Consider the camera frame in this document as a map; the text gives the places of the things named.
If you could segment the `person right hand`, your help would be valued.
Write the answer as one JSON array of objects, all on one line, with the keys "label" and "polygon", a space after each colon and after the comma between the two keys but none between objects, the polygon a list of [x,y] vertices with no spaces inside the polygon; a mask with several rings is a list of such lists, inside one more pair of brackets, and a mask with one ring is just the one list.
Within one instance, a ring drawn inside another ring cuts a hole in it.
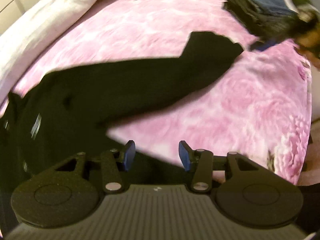
[{"label": "person right hand", "polygon": [[310,48],[319,45],[319,33],[317,31],[310,31],[308,34],[301,36],[295,41],[295,51],[305,57],[315,68],[319,69],[319,58]]}]

